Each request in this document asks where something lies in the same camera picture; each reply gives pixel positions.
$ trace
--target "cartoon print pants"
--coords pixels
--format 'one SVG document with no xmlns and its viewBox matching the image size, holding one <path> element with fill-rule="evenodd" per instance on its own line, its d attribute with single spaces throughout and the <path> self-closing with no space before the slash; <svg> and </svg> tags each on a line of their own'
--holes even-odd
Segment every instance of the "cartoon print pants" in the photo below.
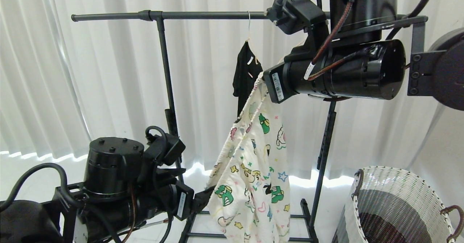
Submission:
<svg viewBox="0 0 464 243">
<path fill-rule="evenodd" d="M 207 187 L 208 208 L 230 242 L 280 243 L 290 238 L 290 184 L 279 105 L 262 73 L 227 137 Z"/>
</svg>

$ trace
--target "clothes rack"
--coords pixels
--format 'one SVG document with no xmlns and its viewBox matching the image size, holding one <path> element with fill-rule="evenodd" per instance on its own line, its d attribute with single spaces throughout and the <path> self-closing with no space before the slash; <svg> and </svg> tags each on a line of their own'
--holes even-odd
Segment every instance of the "clothes rack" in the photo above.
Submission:
<svg viewBox="0 0 464 243">
<path fill-rule="evenodd" d="M 326 12 L 326 16 L 330 18 L 330 13 Z M 152 11 L 143 10 L 138 13 L 104 13 L 95 15 L 71 15 L 71 19 L 74 22 L 85 21 L 85 20 L 128 20 L 138 19 L 145 21 L 155 21 L 157 23 L 159 42 L 161 45 L 161 56 L 163 60 L 164 77 L 167 86 L 167 99 L 169 101 L 169 108 L 165 110 L 167 126 L 171 135 L 179 136 L 177 131 L 177 120 L 174 109 L 174 95 L 172 90 L 171 73 L 169 69 L 169 59 L 167 56 L 167 44 L 164 20 L 265 20 L 267 19 L 265 12 L 163 12 L 163 11 Z M 316 185 L 315 196 L 312 205 L 312 212 L 308 209 L 308 204 L 303 198 L 300 201 L 300 207 L 303 215 L 290 215 L 290 218 L 304 219 L 306 228 L 308 230 L 308 238 L 290 238 L 291 242 L 312 242 L 318 243 L 318 237 L 316 236 L 314 223 L 315 215 L 318 211 L 320 192 L 322 189 L 323 177 L 325 173 L 325 167 L 327 163 L 327 156 L 330 147 L 330 141 L 332 139 L 332 133 L 335 124 L 335 105 L 336 102 L 330 103 L 328 111 L 327 122 L 325 126 L 324 136 L 322 145 L 320 147 L 320 154 L 318 157 L 318 182 Z M 176 160 L 176 167 L 181 167 L 181 159 Z M 179 180 L 184 182 L 183 175 L 179 176 Z M 197 214 L 191 215 L 187 218 L 187 222 L 184 226 L 184 230 L 181 233 L 179 243 L 187 243 L 190 237 L 201 237 L 201 238 L 225 238 L 222 234 L 215 233 L 195 233 L 192 232 L 192 227 L 196 218 L 196 215 L 209 214 L 207 211 L 201 211 Z"/>
</svg>

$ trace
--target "basket handle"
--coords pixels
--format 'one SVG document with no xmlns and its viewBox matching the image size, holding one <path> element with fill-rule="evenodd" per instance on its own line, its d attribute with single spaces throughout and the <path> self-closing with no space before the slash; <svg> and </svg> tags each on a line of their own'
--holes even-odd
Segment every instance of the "basket handle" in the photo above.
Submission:
<svg viewBox="0 0 464 243">
<path fill-rule="evenodd" d="M 359 177 L 358 185 L 356 186 L 355 191 L 351 194 L 351 199 L 353 200 L 355 196 L 359 196 L 359 190 L 363 186 L 363 179 L 364 179 L 364 170 L 359 169 L 358 172 L 355 173 L 355 176 Z"/>
<path fill-rule="evenodd" d="M 446 241 L 448 242 L 450 239 L 454 239 L 456 241 L 457 237 L 461 234 L 464 228 L 464 210 L 461 209 L 458 205 L 453 205 L 449 206 L 447 208 L 444 208 L 440 211 L 441 214 L 448 214 L 452 210 L 457 210 L 459 212 L 459 223 L 457 225 L 456 230 L 454 231 L 453 234 L 449 235 Z"/>
</svg>

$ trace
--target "white sticker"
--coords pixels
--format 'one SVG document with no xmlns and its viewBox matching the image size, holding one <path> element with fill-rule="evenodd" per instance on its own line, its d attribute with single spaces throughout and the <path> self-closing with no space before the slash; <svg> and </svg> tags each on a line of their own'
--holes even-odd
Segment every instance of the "white sticker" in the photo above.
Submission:
<svg viewBox="0 0 464 243">
<path fill-rule="evenodd" d="M 275 86 L 275 92 L 277 92 L 277 99 L 279 101 L 283 100 L 283 91 L 282 91 L 282 86 L 280 86 L 280 80 L 279 80 L 279 74 L 274 73 L 272 75 L 272 81 L 274 81 L 274 86 Z"/>
<path fill-rule="evenodd" d="M 185 198 L 187 194 L 184 192 L 181 193 L 181 200 L 179 201 L 179 208 L 177 209 L 177 216 L 182 218 L 182 214 L 184 213 L 184 205 L 185 205 Z"/>
<path fill-rule="evenodd" d="M 314 68 L 314 64 L 311 62 L 310 65 L 308 65 L 308 68 L 306 69 L 306 73 L 304 73 L 304 79 L 307 80 L 310 75 L 311 75 L 311 72 L 313 71 L 313 68 Z"/>
</svg>

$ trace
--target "laundry basket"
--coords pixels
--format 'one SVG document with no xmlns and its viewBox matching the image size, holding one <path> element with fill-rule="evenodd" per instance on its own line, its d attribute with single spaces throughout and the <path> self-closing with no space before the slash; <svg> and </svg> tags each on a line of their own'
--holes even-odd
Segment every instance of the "laundry basket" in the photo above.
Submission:
<svg viewBox="0 0 464 243">
<path fill-rule="evenodd" d="M 355 174 L 332 243 L 454 243 L 464 226 L 458 206 L 407 170 L 372 166 Z M 448 213 L 459 211 L 456 230 Z"/>
</svg>

